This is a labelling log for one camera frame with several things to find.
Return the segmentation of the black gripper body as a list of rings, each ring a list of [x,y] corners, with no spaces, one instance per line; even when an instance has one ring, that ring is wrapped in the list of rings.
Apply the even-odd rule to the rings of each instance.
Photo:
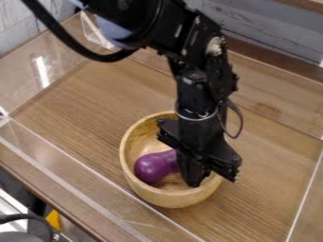
[[[204,159],[210,173],[234,182],[240,174],[242,158],[224,139],[216,118],[189,121],[182,118],[157,118],[157,140],[174,151],[178,149],[190,158],[190,177],[193,159]]]

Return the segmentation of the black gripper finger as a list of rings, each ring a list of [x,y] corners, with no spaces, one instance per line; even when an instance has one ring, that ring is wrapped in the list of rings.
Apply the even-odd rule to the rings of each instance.
[[[188,186],[193,186],[193,180],[190,178],[190,158],[180,149],[176,151],[176,161],[182,181]]]
[[[210,168],[204,159],[193,159],[192,161],[192,186],[198,187],[204,178],[210,174]]]

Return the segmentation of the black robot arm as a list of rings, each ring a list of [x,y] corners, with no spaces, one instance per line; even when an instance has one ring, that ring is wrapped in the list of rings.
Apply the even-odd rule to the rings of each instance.
[[[238,77],[228,61],[218,24],[182,0],[78,0],[104,36],[126,50],[149,47],[162,55],[176,83],[174,119],[156,121],[157,139],[174,149],[184,182],[200,186],[210,173],[230,182],[241,156],[228,145],[226,111]]]

